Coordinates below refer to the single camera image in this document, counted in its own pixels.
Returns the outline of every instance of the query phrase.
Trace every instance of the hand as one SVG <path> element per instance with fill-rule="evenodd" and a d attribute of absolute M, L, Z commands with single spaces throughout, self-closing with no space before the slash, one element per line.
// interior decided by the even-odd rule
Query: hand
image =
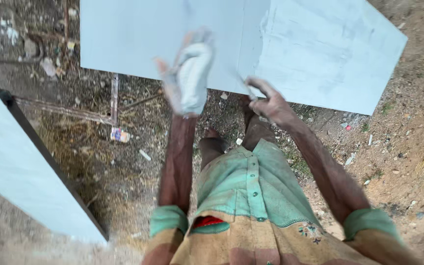
<path fill-rule="evenodd" d="M 250 85 L 259 89 L 266 99 L 252 101 L 250 108 L 257 114 L 263 114 L 278 126 L 292 122 L 297 114 L 291 109 L 282 95 L 275 90 L 266 80 L 248 76 L 244 81 L 245 85 Z"/>
<path fill-rule="evenodd" d="M 176 115 L 197 117 L 202 113 L 213 56 L 212 34 L 201 28 L 184 37 L 173 67 L 160 58 L 155 59 L 164 93 Z"/>

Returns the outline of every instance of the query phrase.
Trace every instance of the rolled-up sleeve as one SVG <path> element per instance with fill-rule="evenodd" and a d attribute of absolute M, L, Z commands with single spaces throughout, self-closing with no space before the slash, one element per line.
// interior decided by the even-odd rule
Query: rolled-up sleeve
<path fill-rule="evenodd" d="M 176 205 L 157 207 L 150 219 L 150 238 L 167 229 L 179 229 L 184 235 L 188 222 L 186 214 Z"/>
<path fill-rule="evenodd" d="M 380 209 L 361 209 L 352 212 L 343 224 L 346 240 L 353 240 L 357 232 L 376 229 L 390 234 L 401 242 L 397 228 L 390 217 Z"/>

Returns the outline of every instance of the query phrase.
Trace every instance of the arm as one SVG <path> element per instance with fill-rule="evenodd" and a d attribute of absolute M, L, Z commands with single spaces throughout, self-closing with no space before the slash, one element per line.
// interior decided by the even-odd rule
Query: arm
<path fill-rule="evenodd" d="M 260 89 L 267 96 L 265 100 L 251 102 L 250 107 L 255 112 L 263 113 L 291 135 L 336 220 L 343 224 L 353 211 L 370 208 L 366 196 L 355 181 L 297 117 L 281 94 L 262 79 L 248 78 L 245 83 Z"/>
<path fill-rule="evenodd" d="M 192 184 L 192 144 L 197 118 L 173 115 L 166 162 L 163 168 L 158 206 L 177 205 L 189 210 Z"/>

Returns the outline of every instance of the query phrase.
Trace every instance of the forearm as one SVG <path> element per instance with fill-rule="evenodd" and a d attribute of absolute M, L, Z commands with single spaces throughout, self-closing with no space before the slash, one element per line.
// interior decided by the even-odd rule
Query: forearm
<path fill-rule="evenodd" d="M 295 113 L 287 116 L 281 127 L 292 136 L 339 223 L 355 210 L 370 208 L 362 189 Z"/>
<path fill-rule="evenodd" d="M 158 205 L 177 205 L 189 210 L 192 185 L 192 145 L 197 118 L 173 115 L 166 161 L 162 172 Z"/>

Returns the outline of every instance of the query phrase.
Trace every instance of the painted metal sheet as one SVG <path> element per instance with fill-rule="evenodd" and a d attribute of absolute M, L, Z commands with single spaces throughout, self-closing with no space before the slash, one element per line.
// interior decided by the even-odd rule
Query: painted metal sheet
<path fill-rule="evenodd" d="M 8 92 L 0 90 L 0 195 L 54 232 L 106 242 L 92 214 Z"/>
<path fill-rule="evenodd" d="M 159 79 L 182 36 L 215 33 L 208 87 L 245 93 L 229 74 L 268 79 L 289 102 L 371 115 L 407 42 L 365 0 L 80 1 L 81 66 Z"/>

